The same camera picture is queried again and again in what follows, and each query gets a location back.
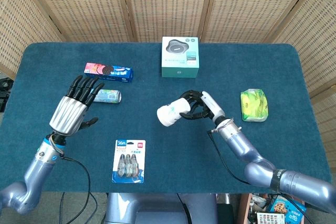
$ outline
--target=cardboard box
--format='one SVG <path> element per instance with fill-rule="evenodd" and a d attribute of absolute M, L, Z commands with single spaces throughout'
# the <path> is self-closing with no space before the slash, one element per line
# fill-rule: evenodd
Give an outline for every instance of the cardboard box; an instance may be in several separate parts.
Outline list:
<path fill-rule="evenodd" d="M 197 37 L 162 37 L 162 77 L 195 78 L 199 60 Z"/>
<path fill-rule="evenodd" d="M 293 200 L 303 212 L 306 208 L 303 204 Z M 279 212 L 285 215 L 285 223 L 299 224 L 302 219 L 302 213 L 286 198 L 275 196 L 267 208 L 268 212 Z"/>
<path fill-rule="evenodd" d="M 131 68 L 99 63 L 86 63 L 84 73 L 89 77 L 98 77 L 103 80 L 131 82 L 133 79 L 133 70 Z"/>

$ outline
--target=teal and white box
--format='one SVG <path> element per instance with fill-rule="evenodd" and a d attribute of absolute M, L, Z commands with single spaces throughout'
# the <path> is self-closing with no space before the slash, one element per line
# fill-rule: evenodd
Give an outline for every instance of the teal and white box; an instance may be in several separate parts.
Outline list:
<path fill-rule="evenodd" d="M 199 60 L 197 37 L 162 37 L 162 77 L 195 78 Z"/>

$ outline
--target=robotic hand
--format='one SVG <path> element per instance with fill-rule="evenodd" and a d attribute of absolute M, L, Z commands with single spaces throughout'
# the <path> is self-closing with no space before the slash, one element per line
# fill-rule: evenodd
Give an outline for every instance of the robotic hand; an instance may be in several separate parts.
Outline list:
<path fill-rule="evenodd" d="M 162 113 L 165 106 L 158 109 L 158 118 L 165 126 L 172 125 L 181 117 L 188 120 L 212 119 L 216 127 L 211 133 L 218 132 L 235 155 L 247 163 L 244 173 L 249 184 L 293 195 L 336 215 L 336 188 L 333 185 L 292 170 L 276 169 L 253 147 L 240 131 L 241 127 L 237 127 L 233 119 L 225 117 L 224 111 L 207 92 L 187 91 L 168 106 L 171 108 L 165 110 L 166 113 Z M 203 107 L 203 112 L 194 114 L 198 106 Z"/>
<path fill-rule="evenodd" d="M 97 122 L 98 118 L 88 122 L 83 122 L 83 118 L 104 84 L 97 85 L 91 92 L 98 79 L 85 78 L 79 83 L 81 79 L 82 76 L 78 76 L 73 81 L 68 93 L 59 102 L 49 123 L 53 132 L 44 138 L 37 150 L 25 173 L 25 181 L 15 182 L 0 191 L 0 214 L 5 207 L 12 207 L 22 215 L 32 211 L 56 161 L 64 157 L 65 138 Z"/>

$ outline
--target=oreo package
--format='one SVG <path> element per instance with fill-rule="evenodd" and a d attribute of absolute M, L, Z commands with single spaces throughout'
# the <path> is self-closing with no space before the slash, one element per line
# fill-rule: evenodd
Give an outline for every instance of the oreo package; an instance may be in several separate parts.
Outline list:
<path fill-rule="evenodd" d="M 84 73 L 89 77 L 103 80 L 131 82 L 133 79 L 132 68 L 98 63 L 86 63 Z"/>

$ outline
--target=woven panel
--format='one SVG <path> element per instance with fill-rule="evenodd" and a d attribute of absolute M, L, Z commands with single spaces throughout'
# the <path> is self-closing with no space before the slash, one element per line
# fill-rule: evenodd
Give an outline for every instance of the woven panel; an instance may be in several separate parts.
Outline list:
<path fill-rule="evenodd" d="M 120 0 L 44 0 L 72 41 L 128 41 Z"/>
<path fill-rule="evenodd" d="M 275 42 L 298 50 L 309 92 L 336 78 L 336 0 L 305 0 Z"/>
<path fill-rule="evenodd" d="M 204 0 L 131 0 L 139 41 L 197 36 Z"/>
<path fill-rule="evenodd" d="M 262 42 L 292 0 L 214 0 L 206 42 Z"/>
<path fill-rule="evenodd" d="M 0 0 L 0 63 L 13 78 L 33 42 L 61 41 L 33 0 Z"/>
<path fill-rule="evenodd" d="M 330 167 L 336 168 L 336 94 L 313 105 Z"/>

